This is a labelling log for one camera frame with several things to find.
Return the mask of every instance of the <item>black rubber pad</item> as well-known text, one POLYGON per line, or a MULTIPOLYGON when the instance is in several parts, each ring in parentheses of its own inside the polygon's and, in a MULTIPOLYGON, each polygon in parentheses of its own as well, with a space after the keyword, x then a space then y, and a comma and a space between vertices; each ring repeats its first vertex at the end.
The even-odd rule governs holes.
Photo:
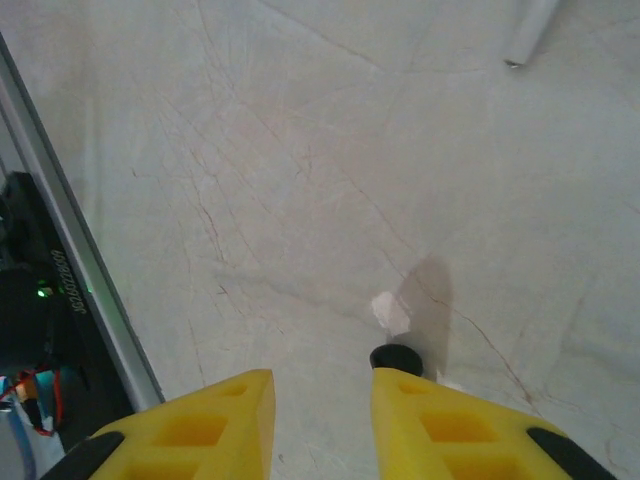
POLYGON ((89 480, 124 440, 120 432, 109 432, 80 442, 41 480, 89 480))
POLYGON ((570 438, 539 427, 527 433, 574 480, 616 479, 570 438))

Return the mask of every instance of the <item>small white object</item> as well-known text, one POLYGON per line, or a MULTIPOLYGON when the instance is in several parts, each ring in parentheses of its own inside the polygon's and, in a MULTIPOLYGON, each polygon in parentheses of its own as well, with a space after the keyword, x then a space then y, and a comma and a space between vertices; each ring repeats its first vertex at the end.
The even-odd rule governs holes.
POLYGON ((527 63, 560 4, 560 0, 532 1, 504 59, 511 68, 527 63))

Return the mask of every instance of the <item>red wire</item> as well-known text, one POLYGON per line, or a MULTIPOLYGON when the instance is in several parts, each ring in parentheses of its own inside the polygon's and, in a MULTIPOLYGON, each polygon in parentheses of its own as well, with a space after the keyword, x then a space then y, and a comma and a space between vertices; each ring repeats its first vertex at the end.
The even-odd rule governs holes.
POLYGON ((53 394, 56 398, 56 424, 55 427, 62 423, 62 415, 64 413, 64 405, 62 403, 62 391, 60 390, 60 370, 56 370, 53 375, 53 394))

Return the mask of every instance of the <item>blue component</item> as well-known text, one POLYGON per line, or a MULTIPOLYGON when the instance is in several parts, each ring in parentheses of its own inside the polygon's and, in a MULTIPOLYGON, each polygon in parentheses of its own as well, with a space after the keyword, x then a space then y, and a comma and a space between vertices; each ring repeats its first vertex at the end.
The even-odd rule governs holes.
MULTIPOLYGON (((0 392, 6 392, 9 387, 10 385, 6 377, 0 377, 0 392)), ((20 456, 22 457, 22 466, 24 469, 24 480, 37 480, 36 459, 33 455, 33 449, 31 448, 27 431, 24 428, 22 420, 20 420, 18 412, 16 411, 15 403, 11 411, 7 413, 7 416, 9 426, 13 432, 13 437, 16 439, 16 443, 20 449, 20 456)))

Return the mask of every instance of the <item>square cutout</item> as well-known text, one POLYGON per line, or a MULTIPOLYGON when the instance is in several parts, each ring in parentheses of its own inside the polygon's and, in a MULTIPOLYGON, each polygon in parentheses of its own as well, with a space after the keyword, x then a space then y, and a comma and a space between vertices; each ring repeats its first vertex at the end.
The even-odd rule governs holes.
POLYGON ((425 413, 420 417, 434 442, 495 442, 498 435, 477 416, 466 412, 425 413))
POLYGON ((532 480, 512 457, 460 455, 445 457, 444 462, 455 480, 532 480))
POLYGON ((193 463, 138 463, 134 462, 125 477, 127 480, 191 480, 198 471, 193 463))
POLYGON ((422 385, 416 385, 415 383, 406 383, 403 382, 398 385, 398 388, 402 393, 406 393, 407 395, 423 395, 425 393, 429 393, 422 385))
POLYGON ((213 447, 227 426, 216 415, 182 415, 167 422, 154 445, 159 447, 213 447))

